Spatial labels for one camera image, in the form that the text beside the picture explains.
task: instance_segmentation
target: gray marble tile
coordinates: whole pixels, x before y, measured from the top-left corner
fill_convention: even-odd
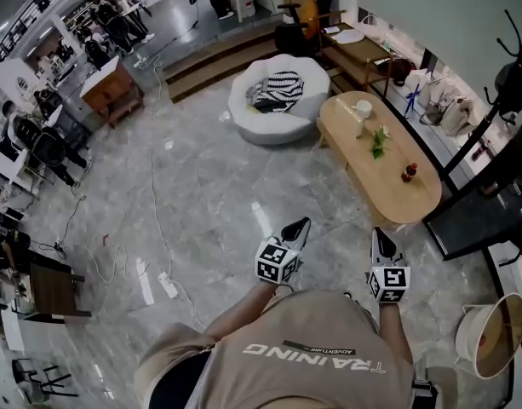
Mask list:
[[[255,282],[252,262],[272,231],[304,216],[313,221],[296,289],[350,291],[375,318],[378,311],[365,282],[370,268],[370,216],[357,190],[318,135],[284,147],[258,147],[242,140],[220,115],[227,109],[232,78],[173,105],[158,89],[146,107],[115,130],[99,130],[91,142],[95,165],[79,193],[86,195],[64,242],[67,263],[85,284],[77,288],[81,308],[92,320],[71,320],[54,338],[54,361],[73,375],[81,395],[74,407],[135,407],[135,366],[169,323],[200,328],[232,306]],[[151,156],[153,177],[151,176]],[[157,215],[154,218],[153,178]],[[26,221],[35,240],[54,243],[73,212],[75,198],[61,183],[46,187]],[[106,245],[103,236],[108,234]],[[453,366],[453,337],[466,302],[495,298],[481,255],[443,262],[421,225],[396,233],[412,266],[412,287],[401,304],[404,328],[415,359]],[[98,269],[89,253],[91,251]],[[128,251],[123,273],[117,247]],[[180,295],[169,300],[157,277],[168,272]],[[143,282],[136,263],[150,266]],[[459,407],[493,407],[506,391],[506,374],[483,382],[458,372]],[[66,399],[51,399],[55,408]]]

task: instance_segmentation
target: wooden step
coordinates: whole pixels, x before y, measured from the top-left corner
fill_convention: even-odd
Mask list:
[[[241,49],[246,49],[256,43],[262,43],[273,38],[276,26],[281,22],[268,23],[237,33],[229,38],[203,47],[191,55],[174,62],[164,68],[164,79],[167,84],[172,84],[179,78],[196,71],[215,60],[232,55]]]
[[[365,65],[353,60],[352,58],[344,55],[334,47],[328,47],[323,49],[323,55],[332,60],[338,65],[344,72],[346,72],[353,80],[357,81],[360,85],[365,85],[366,70]],[[369,72],[369,84],[378,80],[385,79],[376,69],[371,68]]]
[[[255,60],[266,59],[277,54],[278,50],[273,39],[239,50],[169,84],[169,97],[176,103],[223,78],[241,72]]]

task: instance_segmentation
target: white cup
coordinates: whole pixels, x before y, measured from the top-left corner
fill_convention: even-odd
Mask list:
[[[372,105],[367,100],[359,100],[357,105],[353,106],[352,108],[361,119],[367,119],[372,112]]]

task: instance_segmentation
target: shoe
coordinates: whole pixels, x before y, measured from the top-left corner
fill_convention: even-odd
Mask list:
[[[87,166],[84,167],[85,174],[88,174],[90,172],[90,170],[92,169],[92,164],[93,164],[92,156],[89,156],[89,158],[87,159]]]
[[[219,20],[226,20],[227,18],[230,18],[230,17],[233,17],[233,16],[234,16],[234,12],[228,11],[225,16],[219,17]]]
[[[149,35],[147,35],[145,38],[143,38],[141,40],[141,43],[143,44],[147,44],[149,41],[151,41],[153,38],[155,37],[155,34],[154,33],[150,33]]]

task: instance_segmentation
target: black and white striped cloth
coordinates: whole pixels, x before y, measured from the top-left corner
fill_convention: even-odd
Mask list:
[[[304,82],[296,72],[276,72],[252,86],[248,102],[262,113],[287,112],[303,93]]]

